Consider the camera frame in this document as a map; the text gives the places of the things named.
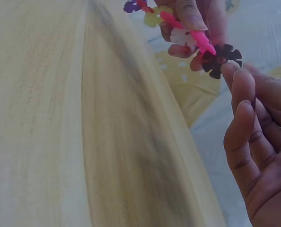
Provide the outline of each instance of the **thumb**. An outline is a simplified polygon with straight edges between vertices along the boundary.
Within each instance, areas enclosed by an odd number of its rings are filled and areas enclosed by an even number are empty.
[[[257,98],[268,107],[281,111],[281,79],[260,73],[252,66],[246,66],[256,83]]]
[[[208,30],[198,10],[196,0],[177,0],[176,11],[178,18],[188,30]]]

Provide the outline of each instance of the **white plastic flower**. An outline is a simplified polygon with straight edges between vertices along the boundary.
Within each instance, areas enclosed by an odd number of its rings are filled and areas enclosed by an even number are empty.
[[[170,36],[171,42],[181,45],[181,46],[189,46],[192,47],[196,44],[196,41],[193,39],[193,37],[190,35],[190,31],[187,29],[179,29],[175,27]]]

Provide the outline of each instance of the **hand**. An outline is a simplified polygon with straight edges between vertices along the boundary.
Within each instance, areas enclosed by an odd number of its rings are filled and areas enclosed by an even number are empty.
[[[227,13],[225,0],[155,0],[158,6],[166,5],[173,9],[175,16],[189,30],[207,31],[213,45],[228,43]],[[160,24],[164,39],[170,42],[172,28],[163,22]],[[188,58],[196,51],[195,47],[186,48],[172,45],[170,55]],[[202,69],[202,55],[198,54],[191,62],[193,71]]]
[[[281,80],[254,67],[222,73],[234,120],[224,148],[254,227],[281,227]]]

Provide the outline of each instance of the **bed sheet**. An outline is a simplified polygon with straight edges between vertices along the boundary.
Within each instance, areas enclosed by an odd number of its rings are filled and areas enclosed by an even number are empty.
[[[227,0],[229,37],[239,49],[244,62],[250,62],[263,72],[281,77],[281,0]],[[170,43],[163,40],[159,27],[143,23],[143,12],[131,18],[151,44],[157,59],[190,125],[190,132],[206,166],[219,199],[228,227],[251,226],[236,182],[228,168],[223,137],[233,119],[231,95],[223,79],[211,80],[207,75],[187,71],[190,59],[173,66],[166,59]]]

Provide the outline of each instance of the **purple plastic flower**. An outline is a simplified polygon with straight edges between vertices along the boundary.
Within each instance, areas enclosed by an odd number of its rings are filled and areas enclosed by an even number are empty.
[[[132,13],[133,11],[139,11],[141,9],[141,7],[136,4],[136,0],[132,0],[132,1],[128,1],[125,3],[125,6],[124,6],[124,11],[127,12],[127,13]]]

